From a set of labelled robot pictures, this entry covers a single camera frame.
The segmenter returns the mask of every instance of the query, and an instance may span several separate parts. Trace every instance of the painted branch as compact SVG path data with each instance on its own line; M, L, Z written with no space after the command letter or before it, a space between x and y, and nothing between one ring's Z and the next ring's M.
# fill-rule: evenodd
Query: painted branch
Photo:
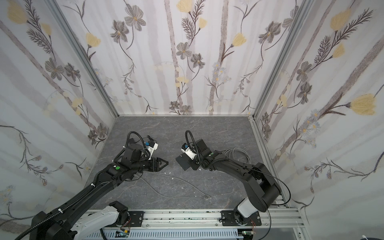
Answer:
M330 3L330 5L328 6L328 8L325 10L325 12L324 12L324 14L323 14L323 16L322 16L322 18L321 18L319 24L317 25L317 27L316 27L316 29L315 29L315 31L314 31L314 33L313 33L313 35L312 35L312 37L311 37L311 39L310 39L308 45L307 45L307 47L305 48L305 50L304 50L304 52L303 52L303 54L302 54L300 60L297 62L297 65L296 65L295 69L293 70L293 72L292 72L292 74L291 74L291 77L290 77L290 79L289 79L287 85L291 84L291 82L292 82L292 80L293 80L293 78L294 78L294 76L295 76L297 70L299 69L301 63L303 62L305 56L307 55L309 49L311 48L312 43L314 42L314 40L315 40L317 34L319 33L320 28L321 28L321 26L323 25L323 23L324 23L324 21L325 21L325 18L328 16L328 13L331 11L331 8L332 8L332 6L334 5L335 1L336 1L336 0L332 0L332 2ZM283 95L286 91L287 91L287 88L285 87L284 90L283 90L283 92L282 92L281 94ZM273 107L272 112L274 112L274 111L276 110L276 108L277 108L277 104L275 104L275 106ZM268 119L268 121L267 121L266 124L269 124L270 121L271 121L271 118Z
M4 23L2 21L0 21L0 28L1 30L3 30L3 32L5 34L8 35L8 37L12 40L12 42L20 49L20 51L22 51L27 57L28 59L33 63L33 65L35 65L35 67L41 72L41 74L47 79L48 83L54 87L61 95L64 94L64 90L62 90L60 88L60 86L55 83L53 81L53 79L51 78L51 76L44 70L44 68L40 65L40 63L36 60L36 58L34 56L32 56L32 54L28 51L28 49L26 49L24 47L24 45L16 38L16 36L4 25ZM69 104L69 106L74 110L76 111L77 108L74 108L72 107L72 100L69 98L69 97L65 97L63 95L63 97L65 98L65 100L67 101L67 103ZM88 124L89 127L91 127L93 130L97 130L96 127L87 121L87 119L84 117L83 114L80 114L79 117L84 121L85 124Z
M179 72L176 70L176 68L179 65L177 64L177 58L176 58L176 52L175 52L175 47L176 47L176 44L175 44L175 33L174 33L174 30L173 30L173 25L172 25L172 16L171 16L171 13L170 13L169 0L165 0L164 1L164 5L165 5L165 8L166 8L167 23L168 23L168 29L169 29L169 38L170 38L170 43L171 43L170 50L172 52L172 60L173 60L174 66L175 66L175 83L178 83L178 81L176 79L179 77ZM178 97L178 101L179 101L180 106L182 106L183 105L183 100L181 99L181 95L180 95L180 87L176 87L176 95L179 96Z
M229 0L224 0L223 12L221 15L221 38L220 38L219 56L217 59L218 63L221 62L224 55L224 51L225 51L225 41L227 39L228 3L229 3ZM215 86L212 86L209 92L209 106L211 106L212 109L209 110L209 114L214 113L214 97L215 97Z
M372 47L372 49L365 55L365 57L361 60L361 62L357 65L357 67L352 71L351 75L348 77L347 81L337 90L337 92L331 97L328 103L319 111L318 115L323 117L323 113L325 113L329 108L336 105L336 101L339 101L341 97L347 93L352 86L357 82L361 74L368 68L368 66L375 60L378 54L384 47L384 36L380 38L380 40ZM296 139L296 133L292 134L287 141L283 144L281 148L281 152L284 152L285 149ZM279 160L280 156L275 156L273 162Z

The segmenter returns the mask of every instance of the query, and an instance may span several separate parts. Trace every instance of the black flat plate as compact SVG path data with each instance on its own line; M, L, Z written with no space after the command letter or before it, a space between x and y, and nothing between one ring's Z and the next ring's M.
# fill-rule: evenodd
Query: black flat plate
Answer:
M235 221L235 217L233 215L233 211L230 211L230 210L221 211L221 218L223 219L222 220L222 224L223 224L224 227L239 226L236 223L236 221ZM256 226L261 226L262 225L262 221L260 219L260 215L259 215L258 211L255 212L254 214L252 214L250 216L250 218L256 224ZM249 223L247 223L246 226L252 226L252 223L249 222Z

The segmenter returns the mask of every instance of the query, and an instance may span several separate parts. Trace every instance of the yellow flower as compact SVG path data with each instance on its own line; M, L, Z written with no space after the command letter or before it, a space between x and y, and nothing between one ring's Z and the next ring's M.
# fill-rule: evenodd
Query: yellow flower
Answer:
M52 29L49 24L41 23L41 27L43 28L44 32L48 34L49 36L52 34Z
M375 102L375 96L369 93L355 98L347 106L359 115L374 115Z
M189 83L189 79L186 78L186 77L177 77L176 80L179 82L179 83Z
M344 55L344 53L345 53L344 45L343 45L343 44L340 44L340 45L335 49L335 51L333 52L332 57L333 57L333 58L338 58L338 57L341 57L342 55Z
M23 24L27 21L24 9L15 1L9 1L7 15L9 20L17 24Z
M72 107L77 107L78 105L82 104L83 103L83 99L82 98L75 98L72 102Z
M277 105L280 105L280 103L283 104L283 107L287 106L287 97L284 94L277 100Z
M55 107L52 104L48 104L47 109L49 111L53 111L55 109Z
M207 25L207 21L204 18L199 18L199 28L204 28Z
M334 31L340 30L348 21L350 15L351 15L350 8L345 10L344 12L340 12L336 14L333 18L331 18L331 28Z
M101 40L94 36L92 33L87 33L86 39L88 45L90 45L91 47L97 47L101 42Z
M180 0L176 7L183 13L188 13L192 9L192 0Z
M235 38L232 41L232 45L235 47L241 46L243 43L245 43L247 40L245 39L244 35L241 33L236 34Z
M43 111L43 115L46 116L46 117L49 117L50 113L48 110L44 110Z

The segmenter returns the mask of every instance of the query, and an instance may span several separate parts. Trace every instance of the grey flower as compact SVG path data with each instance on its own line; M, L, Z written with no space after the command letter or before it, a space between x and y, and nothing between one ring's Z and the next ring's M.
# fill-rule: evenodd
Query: grey flower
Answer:
M201 57L200 53L192 55L191 61L193 62L193 67L194 68L197 67L197 65L199 66L199 68L203 68L204 67L205 63L203 63L201 61L201 59L203 59L203 58Z
M192 113L192 110L191 110L191 106L190 105L184 105L180 108L180 112L183 114L183 115L186 115L186 114L191 114Z
M176 55L179 56L181 59L185 59L185 57L190 57L192 55L191 51L188 51L188 43L179 43L177 45L177 49L179 50Z
M57 77L57 79L61 80L64 68L61 65L56 66L56 61L54 59L49 58L49 61L45 62L45 69L51 73L52 79Z
M97 133L100 137L104 137L107 135L107 128L104 127L102 123L100 123L100 125L97 127Z
M308 82L305 82L301 87L301 92L297 95L298 98L301 98L301 104L305 104L308 102L307 95L311 94L312 85L310 85Z
M263 122L268 122L268 118L269 118L269 115L267 112L264 113L264 115L262 116L262 121Z
M112 29L115 30L115 33L111 33L111 37L113 37L113 41L118 43L120 41L120 38L122 38L124 42L128 42L127 36L125 34L128 34L129 30L125 26L125 23L123 21L113 20Z
M88 138L92 142L91 145L94 145L96 143L97 133L95 132L95 130L89 131Z
M177 101L171 101L169 109L174 111L175 109L179 109L179 106L180 106L180 104Z
M308 79L307 73L310 72L312 64L309 64L308 61L305 61L301 64L301 68L297 70L297 81L305 82Z
M269 134L271 134L271 132L272 132L271 127L268 124L266 124L263 130L265 138L269 138Z
M259 35L259 43L263 43L265 40L271 43L273 41L273 37L280 33L280 25L281 23L275 23L272 21L265 29L266 33Z
M283 21L283 24L282 24L283 28L289 28L292 25L298 10L299 10L299 6L295 6L295 8L291 10L291 17L286 18Z
M133 7L131 7L131 5L127 4L125 11L130 15L130 17L124 18L128 26L135 25L136 30L141 31L141 26L147 25L147 23L141 19L144 13L138 6L133 5Z
M80 78L80 71L75 70L70 63L65 65L64 68L65 68L65 72L67 73L67 76L72 77L73 81L76 81L76 77Z

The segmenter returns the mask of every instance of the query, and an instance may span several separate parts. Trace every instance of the black cable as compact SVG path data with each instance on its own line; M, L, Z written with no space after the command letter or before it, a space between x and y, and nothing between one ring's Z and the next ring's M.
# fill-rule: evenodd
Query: black cable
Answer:
M187 145L192 150L192 148L189 145L188 134L191 136L191 139L192 139L192 142L193 142L193 145L194 145L194 149L196 151L195 153L197 154L197 158L199 159L199 163L201 163L200 154L199 154L199 151L197 149L197 145L195 143L195 139L193 138L193 135L192 135L190 130L185 131L185 140L187 141Z
M101 233L101 237L103 238L103 240L108 240L107 237L105 236L102 228L100 229L100 233Z
M125 145L124 145L124 147L123 147L123 149L117 154L117 156L113 159L113 162L116 162L116 160L123 154L123 152L125 151L125 148L128 146L128 144L129 144L129 138L130 138L130 136L131 136L131 134L135 134L135 135L137 135L139 138L140 138L140 141L142 142L142 144L143 144L143 149L145 149L146 148L146 146L145 146L145 143L144 143L144 140L143 140L143 138L141 137L141 135L140 134L138 134L137 132L135 132L135 131L131 131L131 132L129 132L128 133L128 135L127 135L127 141L125 142Z
M268 209L267 209L267 211L268 211L268 214L269 214L269 228L268 228L268 231L266 232L266 234L262 238L259 238L258 240L262 240L263 238L265 238L268 235L269 231L271 230L271 225L272 225L271 214L270 214Z
M80 193L82 193L78 198L76 198L75 200L73 200L73 202L69 203L66 205L66 207L64 207L63 209L61 209L62 212L65 212L67 211L69 208L71 208L73 205L75 205L76 203L78 203L81 199L83 199L85 196L87 196L93 189L94 189L94 185L95 183L97 182L98 180L98 177L99 177L99 174L95 176L95 178L93 179L93 182L92 184L93 185L89 185L87 188L84 188ZM53 218L57 217L59 214L62 214L60 211L57 211L57 213L55 214L52 214L48 217L46 217L45 219L43 219L42 221L40 221L39 223L36 223L35 225L31 226L30 228L28 228L27 230L25 230L23 233L21 233L17 238L15 238L15 240L21 240L23 237L27 236L28 233L32 232L34 229L38 228L39 226L43 225L44 223L52 220Z
M139 180L139 179L143 176L143 174L144 174L144 172L142 172L142 174L140 175L140 177L137 178L137 179L134 179L134 180L128 180L128 179L126 179L125 181L127 181L127 182L137 181L137 180Z
M233 161L233 160L231 160L231 159L228 159L228 160L232 161L233 163L237 164L238 166L240 166L240 167L242 167L242 168L244 168L244 169L252 170L252 171L255 171L255 172L260 172L260 173L262 173L262 174L265 174L265 175L268 175L268 176L270 176L270 177L273 177L273 178L279 180L280 182L282 182L282 183L285 185L285 187L288 189L288 192L289 192L289 199L288 199L288 201L286 201L285 203L282 203L282 204L271 204L271 205L274 205L274 206L281 206L281 205L285 205L285 204L287 204L287 203L291 200L291 191L289 190L289 187L288 187L282 180L280 180L280 179L278 179L277 177L272 176L272 175L270 175L270 174L268 174L268 173L265 173L265 172L262 172L262 171L259 171L259 170L256 170L256 169L249 169L249 168L247 168L247 167L241 166L240 164L238 164L237 162L235 162L235 161Z
M289 187L288 187L282 180L280 180L280 179L278 179L277 177L274 177L274 176L272 176L272 175L270 175L270 174L268 174L268 173L265 173L265 172L262 172L262 171L258 171L258 170L256 170L256 169L249 169L249 168L246 168L246 169L248 169L248 170L253 170L253 171L255 171L255 172L260 172L260 173L262 173L262 174L271 176L271 177L273 177L273 178L279 180L280 182L282 182L282 183L285 185L285 187L288 189L288 192L289 192L289 198L288 198L288 200L287 200L285 203L283 203L283 204L271 204L271 205L274 205L274 206L285 205L285 204L287 204L287 203L291 200L291 191L289 190Z

